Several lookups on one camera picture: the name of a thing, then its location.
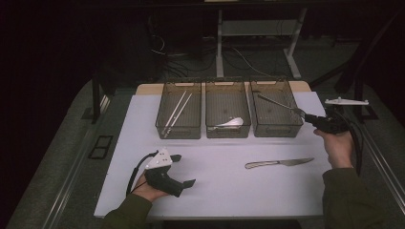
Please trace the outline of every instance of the knife handle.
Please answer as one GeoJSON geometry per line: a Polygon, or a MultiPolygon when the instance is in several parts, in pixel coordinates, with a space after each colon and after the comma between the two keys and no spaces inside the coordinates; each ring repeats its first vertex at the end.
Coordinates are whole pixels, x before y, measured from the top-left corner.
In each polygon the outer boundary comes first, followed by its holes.
{"type": "Polygon", "coordinates": [[[258,161],[258,162],[250,162],[245,165],[245,168],[247,169],[252,169],[256,168],[259,166],[264,166],[264,165],[274,165],[274,164],[280,164],[280,161],[278,160],[273,160],[273,161],[258,161]]]}

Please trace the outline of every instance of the table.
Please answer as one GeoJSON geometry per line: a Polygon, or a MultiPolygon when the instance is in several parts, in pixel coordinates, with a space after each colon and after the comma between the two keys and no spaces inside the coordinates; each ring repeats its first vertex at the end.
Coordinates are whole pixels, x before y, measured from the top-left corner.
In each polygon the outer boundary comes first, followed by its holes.
{"type": "MultiPolygon", "coordinates": [[[[182,155],[168,172],[178,181],[196,179],[179,198],[154,202],[149,220],[169,219],[297,219],[322,216],[322,174],[330,169],[321,137],[305,123],[295,138],[255,137],[187,140],[160,139],[155,119],[162,85],[140,85],[129,105],[95,211],[104,217],[125,198],[134,167],[147,154],[166,147],[182,155]],[[293,167],[265,166],[251,170],[245,164],[258,160],[314,157],[293,167]]],[[[324,115],[316,93],[308,84],[291,82],[297,105],[313,115],[324,115]]]]}

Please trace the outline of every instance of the person's right hand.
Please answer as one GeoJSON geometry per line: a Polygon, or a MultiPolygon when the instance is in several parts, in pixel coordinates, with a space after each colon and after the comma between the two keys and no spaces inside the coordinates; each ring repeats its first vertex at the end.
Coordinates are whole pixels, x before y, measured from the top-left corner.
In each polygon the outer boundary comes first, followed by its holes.
{"type": "Polygon", "coordinates": [[[328,161],[333,169],[352,168],[353,140],[350,132],[333,135],[316,129],[313,133],[324,138],[328,161]]]}

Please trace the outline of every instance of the hand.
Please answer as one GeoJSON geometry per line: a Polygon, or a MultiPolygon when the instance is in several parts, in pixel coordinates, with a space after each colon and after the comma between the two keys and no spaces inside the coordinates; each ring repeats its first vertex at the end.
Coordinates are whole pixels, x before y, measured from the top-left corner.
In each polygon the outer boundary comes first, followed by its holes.
{"type": "Polygon", "coordinates": [[[153,188],[146,182],[145,172],[143,172],[142,175],[139,177],[137,183],[135,184],[135,187],[136,188],[134,189],[134,191],[132,191],[132,194],[138,195],[142,198],[146,198],[151,202],[155,201],[157,198],[168,196],[168,194],[166,194],[165,192],[153,188]]]}
{"type": "Polygon", "coordinates": [[[324,138],[328,161],[333,169],[352,168],[353,140],[350,132],[333,135],[316,129],[313,133],[324,138]]]}

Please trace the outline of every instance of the person's left hand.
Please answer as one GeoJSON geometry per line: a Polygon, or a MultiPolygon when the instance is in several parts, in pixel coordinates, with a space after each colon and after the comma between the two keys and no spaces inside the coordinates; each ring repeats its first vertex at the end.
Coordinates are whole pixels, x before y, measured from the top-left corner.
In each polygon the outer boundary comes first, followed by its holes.
{"type": "Polygon", "coordinates": [[[167,193],[150,186],[146,182],[145,172],[143,172],[142,175],[139,177],[137,183],[135,184],[135,187],[136,188],[134,191],[132,191],[132,194],[138,195],[142,198],[146,198],[151,202],[155,201],[157,198],[169,196],[167,193]]]}

